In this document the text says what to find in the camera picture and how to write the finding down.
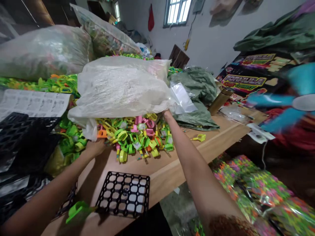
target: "green fabric sack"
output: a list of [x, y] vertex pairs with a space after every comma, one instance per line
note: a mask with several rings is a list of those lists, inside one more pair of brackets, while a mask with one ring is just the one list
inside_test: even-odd
[[180, 126], [202, 131], [219, 128], [204, 106], [204, 104], [212, 103], [216, 98], [217, 87], [212, 74], [201, 67], [192, 67], [181, 73], [170, 75], [168, 80], [175, 84], [182, 83], [188, 93], [194, 94], [191, 96], [191, 100], [198, 108], [194, 112], [174, 115]]
[[315, 12], [293, 19], [297, 10], [252, 31], [235, 44], [234, 50], [246, 52], [272, 47], [294, 52], [315, 47]]

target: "blue fan blade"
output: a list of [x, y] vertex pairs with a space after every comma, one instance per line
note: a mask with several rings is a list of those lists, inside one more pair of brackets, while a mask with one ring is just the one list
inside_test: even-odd
[[280, 107], [291, 106], [295, 97], [276, 94], [249, 95], [247, 102], [257, 107]]
[[280, 130], [285, 130], [290, 126], [298, 122], [307, 112], [296, 110], [294, 108], [288, 108], [281, 115], [275, 118], [273, 121], [262, 125], [262, 129], [270, 133], [277, 133]]
[[308, 63], [289, 70], [288, 79], [299, 95], [315, 93], [315, 63]]

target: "forearm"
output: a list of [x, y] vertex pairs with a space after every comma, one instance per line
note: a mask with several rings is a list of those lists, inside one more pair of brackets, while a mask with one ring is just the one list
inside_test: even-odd
[[243, 218], [237, 205], [214, 177], [205, 159], [171, 114], [166, 115], [165, 119], [171, 128], [176, 152], [203, 224], [208, 225], [212, 217], [222, 214]]
[[1, 235], [40, 235], [53, 219], [77, 181], [92, 160], [84, 151], [80, 157], [33, 196], [1, 227]]

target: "black plastic crate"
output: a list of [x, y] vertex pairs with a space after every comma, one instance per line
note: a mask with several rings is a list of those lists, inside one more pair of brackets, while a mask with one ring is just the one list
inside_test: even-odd
[[57, 212], [55, 218], [58, 218], [59, 216], [63, 215], [64, 213], [68, 212], [70, 208], [75, 204], [74, 198], [77, 192], [78, 188], [78, 182], [75, 183], [72, 190], [70, 191], [67, 199], [64, 201], [64, 203], [61, 205], [59, 211]]
[[149, 210], [149, 193], [149, 176], [109, 171], [96, 202], [96, 212], [137, 218]]
[[25, 203], [25, 199], [17, 198], [7, 204], [0, 205], [0, 225], [9, 219]]
[[18, 151], [22, 140], [29, 140], [38, 127], [38, 120], [7, 122], [0, 131], [0, 154]]
[[5, 157], [15, 156], [15, 159], [10, 168], [0, 173], [0, 176], [42, 172], [60, 138], [59, 134], [48, 134], [24, 142], [18, 152], [6, 154]]
[[0, 129], [3, 129], [8, 123], [15, 121], [23, 121], [28, 118], [27, 114], [12, 112], [3, 121], [0, 122]]
[[35, 193], [39, 192], [45, 185], [42, 184], [44, 179], [48, 179], [51, 181], [53, 178], [48, 174], [30, 174], [30, 175], [15, 175], [12, 178], [3, 181], [0, 183], [0, 188], [12, 184], [14, 181], [22, 179], [23, 177], [29, 176], [29, 182], [25, 188], [17, 190], [15, 192], [9, 193], [0, 198], [0, 205], [5, 205], [11, 202], [16, 197], [27, 198], [27, 195], [31, 194], [34, 195]]
[[[21, 179], [24, 176], [16, 175], [1, 183], [0, 188], [10, 182]], [[27, 187], [10, 193], [0, 198], [0, 225], [10, 218], [18, 209], [20, 209], [29, 199], [42, 190], [47, 184], [52, 181], [52, 177], [48, 174], [30, 175]], [[56, 213], [55, 219], [64, 213], [75, 204], [74, 198], [77, 192], [77, 182], [70, 191], [66, 201], [60, 206]]]

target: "black plastic grid tray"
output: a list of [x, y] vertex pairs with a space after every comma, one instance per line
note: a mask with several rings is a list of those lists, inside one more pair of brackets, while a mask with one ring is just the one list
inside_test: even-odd
[[149, 193], [149, 176], [109, 171], [96, 202], [96, 212], [137, 218], [149, 210]]

